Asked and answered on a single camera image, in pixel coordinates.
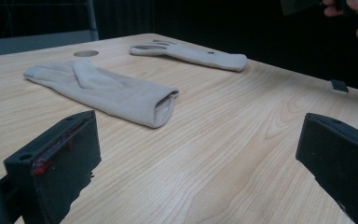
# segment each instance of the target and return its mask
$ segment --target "work glove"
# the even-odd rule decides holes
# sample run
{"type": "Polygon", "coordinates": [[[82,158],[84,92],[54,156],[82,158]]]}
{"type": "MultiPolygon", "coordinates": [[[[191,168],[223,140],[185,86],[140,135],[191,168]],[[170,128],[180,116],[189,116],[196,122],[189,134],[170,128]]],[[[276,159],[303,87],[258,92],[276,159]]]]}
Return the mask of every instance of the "work glove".
{"type": "Polygon", "coordinates": [[[196,63],[236,72],[242,71],[248,61],[243,54],[204,51],[162,40],[153,40],[152,43],[143,43],[132,46],[130,47],[130,54],[137,56],[168,55],[189,63],[196,63]]]}
{"type": "Polygon", "coordinates": [[[170,119],[179,92],[94,67],[86,59],[38,65],[27,70],[24,77],[79,103],[151,128],[170,119]]]}

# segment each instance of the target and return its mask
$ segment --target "wood grain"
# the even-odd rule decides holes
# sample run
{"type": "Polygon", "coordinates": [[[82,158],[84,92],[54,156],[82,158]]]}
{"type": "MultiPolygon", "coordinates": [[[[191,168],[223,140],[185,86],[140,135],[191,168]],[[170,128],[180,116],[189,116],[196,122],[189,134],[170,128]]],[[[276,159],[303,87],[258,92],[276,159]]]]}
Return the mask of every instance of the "wood grain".
{"type": "Polygon", "coordinates": [[[308,112],[358,129],[358,90],[333,91],[328,81],[252,60],[235,73],[129,54],[153,39],[206,49],[146,34],[0,56],[0,178],[3,159],[92,109],[22,73],[92,49],[96,66],[180,94],[156,130],[96,112],[103,161],[62,223],[351,223],[295,154],[308,112]]]}

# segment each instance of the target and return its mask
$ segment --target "wooden tabletop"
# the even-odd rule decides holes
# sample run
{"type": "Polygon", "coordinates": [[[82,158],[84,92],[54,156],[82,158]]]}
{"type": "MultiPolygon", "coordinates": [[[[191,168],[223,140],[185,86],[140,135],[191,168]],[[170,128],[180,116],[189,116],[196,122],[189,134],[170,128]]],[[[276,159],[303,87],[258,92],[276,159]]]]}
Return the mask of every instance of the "wooden tabletop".
{"type": "Polygon", "coordinates": [[[295,155],[306,113],[358,129],[358,90],[333,91],[329,81],[252,60],[236,73],[129,54],[153,39],[206,49],[146,34],[0,56],[0,178],[5,158],[92,109],[23,72],[97,50],[88,57],[95,66],[179,96],[159,129],[96,111],[102,162],[62,223],[351,223],[295,155]]]}

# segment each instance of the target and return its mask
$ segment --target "wooden table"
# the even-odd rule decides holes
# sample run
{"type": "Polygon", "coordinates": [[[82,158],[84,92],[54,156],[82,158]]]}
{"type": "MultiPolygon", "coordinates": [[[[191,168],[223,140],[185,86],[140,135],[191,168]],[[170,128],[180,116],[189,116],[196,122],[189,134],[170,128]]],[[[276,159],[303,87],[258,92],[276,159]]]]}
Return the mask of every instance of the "wooden table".
{"type": "Polygon", "coordinates": [[[206,49],[147,34],[0,56],[0,178],[6,157],[92,109],[22,73],[92,49],[94,65],[180,94],[156,130],[96,111],[103,161],[62,223],[351,223],[295,154],[308,112],[358,129],[358,90],[252,60],[235,73],[129,54],[153,39],[206,49]]]}

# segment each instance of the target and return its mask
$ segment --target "gray glove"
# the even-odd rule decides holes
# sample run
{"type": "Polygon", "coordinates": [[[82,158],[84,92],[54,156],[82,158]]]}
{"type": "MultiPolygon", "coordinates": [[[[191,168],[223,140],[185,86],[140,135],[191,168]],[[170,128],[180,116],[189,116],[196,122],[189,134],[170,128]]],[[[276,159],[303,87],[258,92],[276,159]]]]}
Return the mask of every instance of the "gray glove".
{"type": "Polygon", "coordinates": [[[153,43],[132,46],[130,54],[139,56],[168,55],[189,63],[197,63],[236,72],[242,71],[248,61],[243,54],[203,51],[161,40],[153,40],[153,43]]]}
{"type": "Polygon", "coordinates": [[[86,59],[38,65],[24,76],[84,105],[151,128],[158,128],[170,119],[179,92],[176,88],[96,68],[86,59]]]}

